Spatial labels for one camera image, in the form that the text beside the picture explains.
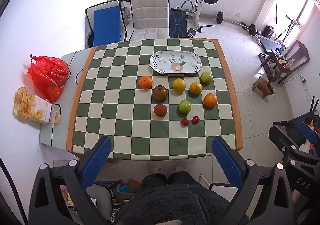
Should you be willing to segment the cherry tomato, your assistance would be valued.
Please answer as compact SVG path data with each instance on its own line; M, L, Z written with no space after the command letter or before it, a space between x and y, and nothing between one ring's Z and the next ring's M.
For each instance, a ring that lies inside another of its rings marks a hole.
M197 124L199 121L200 121L199 116L194 116L194 117L192 118L192 123L193 123L193 124Z
M187 120L187 118L183 118L183 119L181 120L181 124L182 124L183 126L187 126L187 125L189 124L189 121Z

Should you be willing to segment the green apple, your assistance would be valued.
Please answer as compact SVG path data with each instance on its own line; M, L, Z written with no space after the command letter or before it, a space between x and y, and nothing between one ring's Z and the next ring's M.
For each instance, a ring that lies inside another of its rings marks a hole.
M212 81L212 74L208 71L204 71L201 74L201 80L205 84L209 84Z
M191 111L190 101L187 99L180 101L178 109L182 114L188 114Z

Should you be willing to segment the yellow lemon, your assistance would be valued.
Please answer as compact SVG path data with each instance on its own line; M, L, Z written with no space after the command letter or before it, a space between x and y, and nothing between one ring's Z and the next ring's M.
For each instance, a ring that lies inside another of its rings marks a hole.
M172 82L172 88L177 94L182 94L186 88L184 79L177 78Z
M202 92L202 85L199 82L193 82L189 87L189 91L197 96Z

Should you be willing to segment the dark red orange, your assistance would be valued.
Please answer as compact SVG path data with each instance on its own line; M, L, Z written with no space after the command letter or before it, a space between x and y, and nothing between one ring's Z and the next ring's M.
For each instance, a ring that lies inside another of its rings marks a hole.
M167 107L164 104L157 104L154 109L153 112L157 117L164 117L167 114Z

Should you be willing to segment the red apple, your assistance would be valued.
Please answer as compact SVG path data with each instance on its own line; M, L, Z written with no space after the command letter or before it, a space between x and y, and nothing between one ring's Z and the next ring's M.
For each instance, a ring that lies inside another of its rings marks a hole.
M152 95L156 100L165 100L168 95L168 90L163 85L157 85L153 88Z

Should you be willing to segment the small wooden stool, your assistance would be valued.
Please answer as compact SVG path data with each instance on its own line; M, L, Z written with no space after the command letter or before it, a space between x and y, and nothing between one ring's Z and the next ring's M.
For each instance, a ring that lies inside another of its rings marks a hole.
M252 85L252 91L255 89L258 89L262 93L262 99L274 94L273 87L262 76L260 76L259 79Z

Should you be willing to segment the dark wooden chair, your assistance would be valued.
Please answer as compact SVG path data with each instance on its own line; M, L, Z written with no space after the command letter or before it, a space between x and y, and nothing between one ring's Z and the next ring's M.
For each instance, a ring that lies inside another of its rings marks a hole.
M268 55L260 54L261 67L265 70L268 83L279 79L282 84L294 72L303 68L310 61L307 47L299 40L294 41L289 48L276 48Z

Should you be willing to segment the snack box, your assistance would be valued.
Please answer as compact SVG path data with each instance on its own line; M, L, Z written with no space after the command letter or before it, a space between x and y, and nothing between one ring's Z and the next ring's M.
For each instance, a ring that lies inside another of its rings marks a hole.
M14 114L25 120L49 123L52 104L30 93L26 87L20 87L15 93Z

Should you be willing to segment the red plastic bag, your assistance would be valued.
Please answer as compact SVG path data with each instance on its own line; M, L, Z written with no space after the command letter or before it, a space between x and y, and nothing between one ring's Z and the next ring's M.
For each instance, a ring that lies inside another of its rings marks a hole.
M27 75L45 100L55 103L61 96L69 70L64 60L55 57L30 55Z

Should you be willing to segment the green checkered tablecloth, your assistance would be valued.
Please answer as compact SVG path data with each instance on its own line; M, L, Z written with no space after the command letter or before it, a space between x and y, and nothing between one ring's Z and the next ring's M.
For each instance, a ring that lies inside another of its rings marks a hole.
M148 39L91 49L76 71L66 148L81 155L111 139L112 159L211 154L222 136L243 147L240 112L221 46L212 39Z

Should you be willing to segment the floor barbell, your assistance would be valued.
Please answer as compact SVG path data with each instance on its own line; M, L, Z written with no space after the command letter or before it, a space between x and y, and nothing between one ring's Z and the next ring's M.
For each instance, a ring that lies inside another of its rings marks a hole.
M255 26L255 24L252 23L248 26L248 25L244 24L243 22L236 22L231 19L227 19L224 17L224 13L222 11L219 11L216 15L216 22L217 22L217 24L221 24L224 21L227 21L229 23L233 23L235 25L238 25L238 26L241 26L242 28L247 29L251 36L259 35L261 33L260 29L258 29Z

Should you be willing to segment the floral oval plate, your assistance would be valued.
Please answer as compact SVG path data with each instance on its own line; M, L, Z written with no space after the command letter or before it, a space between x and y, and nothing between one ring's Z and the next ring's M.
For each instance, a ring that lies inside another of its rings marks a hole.
M189 51L158 51L149 63L159 74L195 74L202 68L200 57Z

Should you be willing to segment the black blue weight bench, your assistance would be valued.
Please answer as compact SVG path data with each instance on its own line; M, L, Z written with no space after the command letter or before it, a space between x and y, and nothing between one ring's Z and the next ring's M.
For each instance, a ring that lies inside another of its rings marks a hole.
M170 38L186 38L187 16L185 11L172 8L169 13Z

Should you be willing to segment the white padded chair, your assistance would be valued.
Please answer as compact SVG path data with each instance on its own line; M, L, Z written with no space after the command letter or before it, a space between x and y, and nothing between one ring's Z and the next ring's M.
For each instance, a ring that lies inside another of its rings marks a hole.
M169 38L169 0L130 0L131 41Z

